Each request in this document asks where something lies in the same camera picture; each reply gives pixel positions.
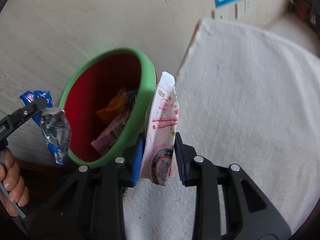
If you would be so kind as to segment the person's left hand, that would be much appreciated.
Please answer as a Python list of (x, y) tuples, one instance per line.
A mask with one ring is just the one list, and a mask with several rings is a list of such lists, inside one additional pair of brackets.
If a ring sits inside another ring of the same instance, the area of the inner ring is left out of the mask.
[(24, 207), (29, 202), (29, 190), (25, 186), (24, 180), (20, 175), (20, 168), (14, 159), (14, 156), (8, 148), (1, 151), (3, 164), (1, 164), (1, 182), (9, 195), (6, 197), (1, 192), (1, 203), (11, 217), (19, 216), (13, 207)]

